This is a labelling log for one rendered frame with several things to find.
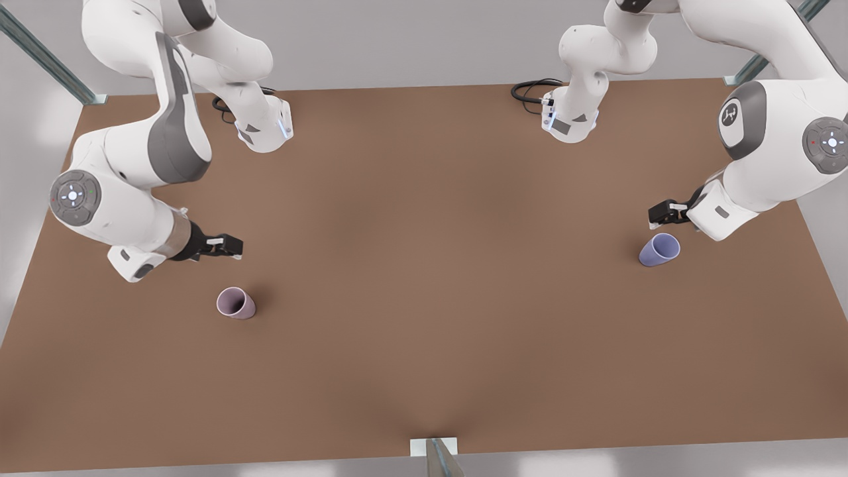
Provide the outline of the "silver frame post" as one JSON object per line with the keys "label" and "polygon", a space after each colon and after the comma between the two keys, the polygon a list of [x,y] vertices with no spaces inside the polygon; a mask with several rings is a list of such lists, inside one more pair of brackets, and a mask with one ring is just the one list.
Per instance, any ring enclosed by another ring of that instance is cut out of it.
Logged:
{"label": "silver frame post", "polygon": [[409,441],[409,453],[426,458],[427,477],[466,477],[456,459],[456,437],[412,439]]}
{"label": "silver frame post", "polygon": [[725,22],[729,33],[721,34],[718,42],[755,56],[735,75],[724,76],[725,84],[751,81],[767,64],[784,80],[840,78],[839,64],[809,24],[830,1],[803,0],[794,7],[787,0],[729,0],[733,9]]}
{"label": "silver frame post", "polygon": [[0,31],[16,46],[36,62],[49,76],[54,78],[69,94],[82,105],[104,105],[106,94],[96,94],[88,88],[62,61],[40,42],[27,27],[0,4]]}

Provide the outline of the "purple cup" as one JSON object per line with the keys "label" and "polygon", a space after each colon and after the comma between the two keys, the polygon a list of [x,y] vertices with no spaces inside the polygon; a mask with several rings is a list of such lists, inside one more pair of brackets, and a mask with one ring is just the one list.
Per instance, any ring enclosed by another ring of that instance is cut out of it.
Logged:
{"label": "purple cup", "polygon": [[669,233],[657,233],[640,250],[639,262],[646,268],[663,265],[679,256],[681,245],[675,236]]}

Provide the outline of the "pink cup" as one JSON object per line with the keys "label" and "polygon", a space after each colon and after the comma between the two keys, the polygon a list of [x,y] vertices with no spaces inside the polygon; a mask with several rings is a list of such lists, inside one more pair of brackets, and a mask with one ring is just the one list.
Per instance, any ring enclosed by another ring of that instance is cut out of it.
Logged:
{"label": "pink cup", "polygon": [[234,319],[245,320],[254,317],[256,313],[254,300],[245,290],[239,287],[228,287],[221,290],[215,305],[221,315]]}

